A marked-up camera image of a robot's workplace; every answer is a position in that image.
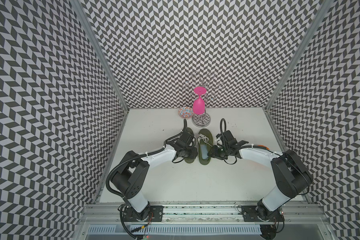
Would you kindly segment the olive green shoe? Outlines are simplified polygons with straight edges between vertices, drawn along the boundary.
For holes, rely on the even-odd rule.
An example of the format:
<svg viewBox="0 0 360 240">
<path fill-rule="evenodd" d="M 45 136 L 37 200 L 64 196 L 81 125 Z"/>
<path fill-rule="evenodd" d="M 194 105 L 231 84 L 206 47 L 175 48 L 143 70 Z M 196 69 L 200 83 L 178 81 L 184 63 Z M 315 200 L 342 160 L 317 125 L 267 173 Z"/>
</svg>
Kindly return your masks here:
<svg viewBox="0 0 360 240">
<path fill-rule="evenodd" d="M 191 142 L 189 144 L 189 147 L 187 149 L 188 151 L 188 156 L 184 158 L 184 161 L 187 164 L 191 164 L 195 161 L 195 158 L 198 154 L 197 149 L 196 149 L 196 140 L 195 140 L 195 134 L 193 132 L 193 130 L 191 128 L 187 128 L 187 133 L 191 135 Z"/>
<path fill-rule="evenodd" d="M 208 165 L 211 161 L 208 153 L 214 145 L 212 133 L 208 129 L 201 129 L 198 133 L 197 141 L 199 162 L 202 165 Z"/>
</svg>

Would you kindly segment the grey-blue insole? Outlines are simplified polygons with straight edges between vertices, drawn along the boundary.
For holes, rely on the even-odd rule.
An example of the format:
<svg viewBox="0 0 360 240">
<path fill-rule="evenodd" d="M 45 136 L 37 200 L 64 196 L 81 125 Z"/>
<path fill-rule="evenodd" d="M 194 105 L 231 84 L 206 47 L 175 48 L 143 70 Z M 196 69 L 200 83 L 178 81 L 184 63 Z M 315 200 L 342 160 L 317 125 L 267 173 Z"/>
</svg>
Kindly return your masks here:
<svg viewBox="0 0 360 240">
<path fill-rule="evenodd" d="M 208 155 L 208 147 L 207 145 L 199 144 L 199 160 L 200 162 L 209 161 L 210 157 Z"/>
</svg>

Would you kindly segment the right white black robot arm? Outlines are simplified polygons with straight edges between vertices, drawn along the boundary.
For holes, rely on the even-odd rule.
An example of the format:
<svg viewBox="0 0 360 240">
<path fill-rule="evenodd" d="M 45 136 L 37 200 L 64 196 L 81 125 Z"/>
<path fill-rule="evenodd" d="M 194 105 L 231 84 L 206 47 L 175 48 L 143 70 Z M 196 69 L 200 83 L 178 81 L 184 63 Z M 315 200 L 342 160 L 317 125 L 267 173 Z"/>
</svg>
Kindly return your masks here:
<svg viewBox="0 0 360 240">
<path fill-rule="evenodd" d="M 250 160 L 273 171 L 276 186 L 257 205 L 244 207 L 247 215 L 252 214 L 254 222 L 269 222 L 282 219 L 281 207 L 291 199 L 302 194 L 313 183 L 313 177 L 302 159 L 291 150 L 278 153 L 265 146 L 238 142 L 227 130 L 225 119 L 220 121 L 218 144 L 212 146 L 208 156 L 226 162 L 229 157 Z"/>
</svg>

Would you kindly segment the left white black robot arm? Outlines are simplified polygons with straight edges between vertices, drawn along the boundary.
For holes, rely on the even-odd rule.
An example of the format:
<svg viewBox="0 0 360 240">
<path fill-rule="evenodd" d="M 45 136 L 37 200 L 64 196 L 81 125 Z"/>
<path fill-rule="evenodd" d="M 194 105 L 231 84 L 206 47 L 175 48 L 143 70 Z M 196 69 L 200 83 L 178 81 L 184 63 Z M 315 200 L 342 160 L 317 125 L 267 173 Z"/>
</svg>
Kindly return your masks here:
<svg viewBox="0 0 360 240">
<path fill-rule="evenodd" d="M 166 139 L 160 149 L 143 154 L 129 151 L 110 170 L 105 186 L 125 202 L 125 206 L 120 207 L 120 210 L 127 211 L 122 213 L 122 218 L 131 216 L 134 221 L 144 221 L 154 216 L 150 202 L 141 192 L 149 170 L 167 162 L 178 164 L 194 160 L 198 155 L 195 135 L 188 128 L 187 120 L 183 120 L 183 124 L 181 132 Z"/>
</svg>

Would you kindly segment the clear glass holder stand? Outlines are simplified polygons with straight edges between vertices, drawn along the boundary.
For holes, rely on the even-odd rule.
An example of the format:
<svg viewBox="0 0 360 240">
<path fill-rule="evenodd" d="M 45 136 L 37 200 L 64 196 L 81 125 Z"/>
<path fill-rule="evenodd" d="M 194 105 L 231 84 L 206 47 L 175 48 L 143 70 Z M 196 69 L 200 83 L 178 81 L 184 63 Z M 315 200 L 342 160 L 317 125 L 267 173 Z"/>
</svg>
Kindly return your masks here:
<svg viewBox="0 0 360 240">
<path fill-rule="evenodd" d="M 207 92 L 202 95 L 202 99 L 206 104 L 206 111 L 202 115 L 193 115 L 192 122 L 196 127 L 205 128 L 211 123 L 211 117 L 207 113 L 207 107 L 211 106 L 218 98 L 218 91 L 223 88 L 223 84 L 218 80 L 218 75 L 214 72 L 191 71 L 190 76 L 182 85 L 185 90 L 187 101 L 191 102 L 193 108 L 194 101 L 198 96 L 194 93 L 196 87 L 204 87 Z"/>
</svg>

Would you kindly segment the colourful patterned small bowl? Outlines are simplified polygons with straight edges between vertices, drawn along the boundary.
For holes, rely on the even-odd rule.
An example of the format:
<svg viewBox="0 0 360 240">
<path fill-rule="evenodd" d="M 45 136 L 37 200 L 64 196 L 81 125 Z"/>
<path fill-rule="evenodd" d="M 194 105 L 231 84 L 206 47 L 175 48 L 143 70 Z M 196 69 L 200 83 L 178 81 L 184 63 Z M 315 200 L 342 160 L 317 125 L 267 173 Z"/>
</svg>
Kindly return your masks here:
<svg viewBox="0 0 360 240">
<path fill-rule="evenodd" d="M 182 119 L 190 119 L 193 117 L 194 112 L 191 107 L 182 107 L 178 110 L 178 115 Z"/>
</svg>

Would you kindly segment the pink plastic wine glass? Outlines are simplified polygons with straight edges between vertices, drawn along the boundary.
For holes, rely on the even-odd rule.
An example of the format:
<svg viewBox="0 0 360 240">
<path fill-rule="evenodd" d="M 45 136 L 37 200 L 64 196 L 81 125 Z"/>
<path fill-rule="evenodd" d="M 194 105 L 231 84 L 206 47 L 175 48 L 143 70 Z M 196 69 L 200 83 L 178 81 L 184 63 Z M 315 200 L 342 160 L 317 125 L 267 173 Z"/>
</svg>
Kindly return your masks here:
<svg viewBox="0 0 360 240">
<path fill-rule="evenodd" d="M 204 95 L 206 92 L 207 90 L 204 87 L 196 87 L 194 89 L 194 93 L 198 96 L 198 98 L 194 101 L 193 104 L 193 112 L 195 115 L 202 115 L 206 111 L 206 104 L 205 101 L 202 99 L 202 95 Z"/>
</svg>

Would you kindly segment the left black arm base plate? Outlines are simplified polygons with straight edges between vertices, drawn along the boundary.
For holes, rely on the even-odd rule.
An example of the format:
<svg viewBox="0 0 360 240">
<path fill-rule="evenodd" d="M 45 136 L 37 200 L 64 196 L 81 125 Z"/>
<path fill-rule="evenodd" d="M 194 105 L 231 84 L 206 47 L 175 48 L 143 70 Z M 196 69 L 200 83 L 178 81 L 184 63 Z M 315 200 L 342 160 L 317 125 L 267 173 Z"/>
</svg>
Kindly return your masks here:
<svg viewBox="0 0 360 240">
<path fill-rule="evenodd" d="M 164 207 L 147 205 L 140 213 L 132 207 L 123 209 L 122 219 L 125 222 L 161 222 Z"/>
</svg>

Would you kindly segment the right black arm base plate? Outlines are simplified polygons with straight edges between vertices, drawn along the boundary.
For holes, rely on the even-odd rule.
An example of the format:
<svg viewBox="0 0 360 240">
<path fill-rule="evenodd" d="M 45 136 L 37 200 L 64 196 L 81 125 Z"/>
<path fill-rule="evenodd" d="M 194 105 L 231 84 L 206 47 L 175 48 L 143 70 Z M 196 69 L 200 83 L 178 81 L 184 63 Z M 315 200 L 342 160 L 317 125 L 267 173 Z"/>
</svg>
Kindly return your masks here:
<svg viewBox="0 0 360 240">
<path fill-rule="evenodd" d="M 277 223 L 283 222 L 283 215 L 279 210 L 269 211 L 263 206 L 241 206 L 245 222 Z"/>
</svg>

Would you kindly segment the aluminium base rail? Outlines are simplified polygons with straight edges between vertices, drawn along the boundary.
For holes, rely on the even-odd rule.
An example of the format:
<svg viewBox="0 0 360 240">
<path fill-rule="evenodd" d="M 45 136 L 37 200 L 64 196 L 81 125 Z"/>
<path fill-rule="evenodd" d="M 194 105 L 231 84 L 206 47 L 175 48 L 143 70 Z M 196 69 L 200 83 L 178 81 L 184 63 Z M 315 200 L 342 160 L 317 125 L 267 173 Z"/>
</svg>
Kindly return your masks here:
<svg viewBox="0 0 360 240">
<path fill-rule="evenodd" d="M 242 203 L 155 203 L 163 206 L 161 222 L 154 224 L 262 224 L 245 222 L 241 206 L 254 206 L 254 202 Z M 119 204 L 88 205 L 79 220 L 79 224 L 120 224 Z M 281 207 L 284 221 L 280 224 L 329 224 L 323 209 L 317 204 L 288 202 Z"/>
</svg>

